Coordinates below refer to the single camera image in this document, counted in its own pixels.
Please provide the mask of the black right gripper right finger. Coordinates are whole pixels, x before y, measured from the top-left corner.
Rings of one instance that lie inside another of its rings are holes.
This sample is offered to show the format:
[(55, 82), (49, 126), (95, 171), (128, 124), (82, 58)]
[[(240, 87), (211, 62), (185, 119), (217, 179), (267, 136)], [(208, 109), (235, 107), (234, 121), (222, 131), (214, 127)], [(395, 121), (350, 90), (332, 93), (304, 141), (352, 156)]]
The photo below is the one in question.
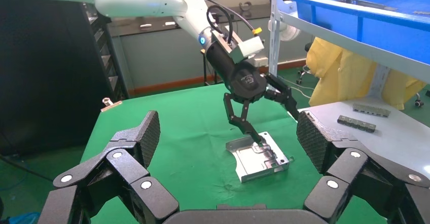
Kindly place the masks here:
[(298, 142), (321, 174), (304, 209), (336, 223), (352, 197), (365, 200), (388, 223), (429, 223), (429, 179), (379, 156), (346, 131), (298, 114)]

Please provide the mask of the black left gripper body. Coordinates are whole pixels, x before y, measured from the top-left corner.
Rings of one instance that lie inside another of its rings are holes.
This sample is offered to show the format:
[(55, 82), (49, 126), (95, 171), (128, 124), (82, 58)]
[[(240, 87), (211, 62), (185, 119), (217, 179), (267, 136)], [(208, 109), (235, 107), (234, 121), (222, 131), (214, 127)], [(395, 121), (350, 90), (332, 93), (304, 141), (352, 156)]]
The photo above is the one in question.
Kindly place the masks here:
[(244, 59), (234, 63), (219, 42), (208, 45), (205, 49), (205, 56), (223, 80), (234, 101), (253, 103), (263, 97), (267, 81), (248, 60)]

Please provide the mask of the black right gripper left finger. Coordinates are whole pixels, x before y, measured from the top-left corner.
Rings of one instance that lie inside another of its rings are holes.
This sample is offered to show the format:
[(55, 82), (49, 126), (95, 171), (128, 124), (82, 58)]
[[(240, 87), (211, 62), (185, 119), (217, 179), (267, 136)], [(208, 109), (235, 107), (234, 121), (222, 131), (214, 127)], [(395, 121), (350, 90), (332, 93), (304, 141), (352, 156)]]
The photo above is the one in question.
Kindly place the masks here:
[(149, 173), (160, 138), (159, 115), (149, 111), (136, 127), (117, 132), (98, 155), (58, 175), (39, 223), (90, 223), (119, 198), (139, 223), (163, 223), (176, 214), (176, 198)]

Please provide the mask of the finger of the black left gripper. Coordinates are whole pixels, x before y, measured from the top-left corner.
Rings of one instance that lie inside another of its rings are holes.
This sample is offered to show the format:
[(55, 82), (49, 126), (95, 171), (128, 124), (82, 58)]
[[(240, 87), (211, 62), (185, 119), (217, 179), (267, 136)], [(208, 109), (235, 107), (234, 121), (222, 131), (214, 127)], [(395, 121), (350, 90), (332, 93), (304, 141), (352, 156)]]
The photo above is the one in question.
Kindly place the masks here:
[(265, 74), (264, 78), (267, 84), (273, 87), (273, 89), (266, 90), (264, 97), (283, 105), (286, 111), (297, 120), (300, 113), (297, 109), (297, 102), (292, 96), (291, 87), (274, 74)]
[(266, 143), (266, 140), (258, 134), (252, 124), (247, 120), (250, 101), (244, 100), (241, 102), (242, 111), (241, 115), (238, 117), (234, 114), (234, 109), (231, 102), (233, 96), (233, 94), (225, 93), (223, 98), (229, 124), (236, 126), (244, 135), (249, 135), (258, 146), (263, 146)]

